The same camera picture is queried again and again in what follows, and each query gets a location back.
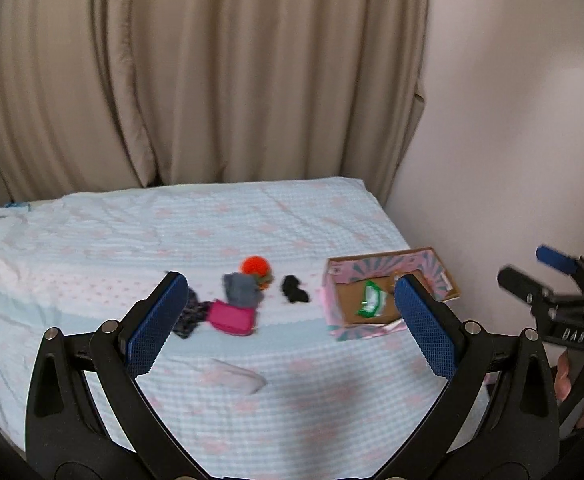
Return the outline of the white cloth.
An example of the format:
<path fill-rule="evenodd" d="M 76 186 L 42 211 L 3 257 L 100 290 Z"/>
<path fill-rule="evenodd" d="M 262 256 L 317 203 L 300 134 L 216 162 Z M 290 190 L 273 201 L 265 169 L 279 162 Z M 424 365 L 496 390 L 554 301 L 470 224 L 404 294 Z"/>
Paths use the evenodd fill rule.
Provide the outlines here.
<path fill-rule="evenodd" d="M 232 389 L 246 396 L 258 393 L 267 385 L 261 374 L 219 360 L 208 362 L 200 371 L 200 378 L 205 385 Z"/>

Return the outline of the black patterned cloth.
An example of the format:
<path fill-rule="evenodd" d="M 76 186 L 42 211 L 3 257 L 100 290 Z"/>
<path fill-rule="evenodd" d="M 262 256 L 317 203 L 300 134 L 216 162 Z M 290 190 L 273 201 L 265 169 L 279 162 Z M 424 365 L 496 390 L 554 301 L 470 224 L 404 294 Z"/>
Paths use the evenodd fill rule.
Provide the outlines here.
<path fill-rule="evenodd" d="M 194 330 L 206 321 L 211 306 L 211 301 L 201 301 L 196 292 L 190 288 L 187 302 L 173 327 L 173 333 L 181 339 L 189 338 Z"/>

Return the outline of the grey soft cloth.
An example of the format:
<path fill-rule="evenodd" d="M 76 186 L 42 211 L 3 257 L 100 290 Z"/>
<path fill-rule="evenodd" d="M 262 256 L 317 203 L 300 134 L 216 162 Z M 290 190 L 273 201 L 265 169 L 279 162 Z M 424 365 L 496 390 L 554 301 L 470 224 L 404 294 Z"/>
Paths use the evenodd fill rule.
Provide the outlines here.
<path fill-rule="evenodd" d="M 253 275 L 240 272 L 225 274 L 222 284 L 228 304 L 237 308 L 256 308 L 263 300 L 260 284 Z"/>

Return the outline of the orange pompom toy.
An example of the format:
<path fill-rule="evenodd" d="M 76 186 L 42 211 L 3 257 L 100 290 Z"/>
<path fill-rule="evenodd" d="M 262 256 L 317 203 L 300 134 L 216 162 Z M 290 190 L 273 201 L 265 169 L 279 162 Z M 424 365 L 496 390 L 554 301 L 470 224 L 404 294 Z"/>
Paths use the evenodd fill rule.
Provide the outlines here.
<path fill-rule="evenodd" d="M 260 290 L 268 289 L 274 278 L 268 260 L 258 255 L 245 258 L 241 263 L 240 271 L 255 278 Z"/>

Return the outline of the small black soft object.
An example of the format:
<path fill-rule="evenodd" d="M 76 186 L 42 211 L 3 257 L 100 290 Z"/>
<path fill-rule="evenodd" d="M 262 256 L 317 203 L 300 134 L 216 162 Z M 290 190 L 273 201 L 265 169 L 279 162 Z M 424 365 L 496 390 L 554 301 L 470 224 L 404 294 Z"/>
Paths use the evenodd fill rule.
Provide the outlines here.
<path fill-rule="evenodd" d="M 308 304 L 310 301 L 309 294 L 301 289 L 301 282 L 295 275 L 286 275 L 280 289 L 290 304 Z"/>

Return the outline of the green white packet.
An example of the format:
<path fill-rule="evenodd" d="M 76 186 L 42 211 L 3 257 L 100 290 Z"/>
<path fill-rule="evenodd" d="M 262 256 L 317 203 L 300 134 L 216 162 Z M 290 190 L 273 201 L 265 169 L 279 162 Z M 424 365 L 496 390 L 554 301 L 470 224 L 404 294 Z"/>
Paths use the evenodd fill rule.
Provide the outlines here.
<path fill-rule="evenodd" d="M 377 283 L 365 281 L 362 302 L 357 314 L 362 318 L 378 318 L 382 315 L 388 293 Z"/>

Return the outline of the light blue checked bedspread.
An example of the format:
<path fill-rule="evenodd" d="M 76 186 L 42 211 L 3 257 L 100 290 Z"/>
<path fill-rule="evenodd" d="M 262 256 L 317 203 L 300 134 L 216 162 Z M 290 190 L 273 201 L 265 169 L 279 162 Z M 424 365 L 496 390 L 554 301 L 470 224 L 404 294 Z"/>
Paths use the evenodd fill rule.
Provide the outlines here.
<path fill-rule="evenodd" d="M 333 257 L 406 242 L 358 180 L 194 184 L 78 193 L 0 206 L 0 429 L 25 443 L 30 376 L 42 335 L 91 333 L 122 318 L 170 271 L 199 299 L 252 255 L 295 275 L 308 304 L 272 285 L 250 336 L 200 324 L 170 336 L 138 382 L 181 445 L 217 477 L 345 479 L 373 474 L 444 387 L 406 330 L 336 340 L 322 312 Z M 261 374 L 246 396 L 205 385 L 211 360 Z"/>

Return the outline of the pink patterned cardboard box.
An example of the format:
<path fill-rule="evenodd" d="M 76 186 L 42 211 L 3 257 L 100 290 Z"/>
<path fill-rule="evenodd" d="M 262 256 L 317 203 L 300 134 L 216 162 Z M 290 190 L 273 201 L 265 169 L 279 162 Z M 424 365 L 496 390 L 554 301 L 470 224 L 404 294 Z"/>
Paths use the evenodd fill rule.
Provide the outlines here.
<path fill-rule="evenodd" d="M 417 278 L 438 301 L 460 297 L 452 274 L 431 247 L 331 258 L 324 268 L 321 289 L 329 333 L 338 341 L 348 341 L 404 330 L 406 324 L 395 305 L 394 289 L 396 281 L 405 275 Z M 378 318 L 362 318 L 357 314 L 368 280 L 388 293 L 383 313 Z"/>

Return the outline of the beige curtain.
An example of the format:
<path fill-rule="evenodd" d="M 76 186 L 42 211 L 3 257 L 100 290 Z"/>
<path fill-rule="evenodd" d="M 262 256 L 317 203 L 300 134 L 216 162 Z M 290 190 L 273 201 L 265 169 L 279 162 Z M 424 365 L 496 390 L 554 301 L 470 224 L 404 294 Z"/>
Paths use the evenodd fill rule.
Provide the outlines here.
<path fill-rule="evenodd" d="M 0 174 L 15 200 L 362 180 L 424 109 L 429 0 L 0 0 Z"/>

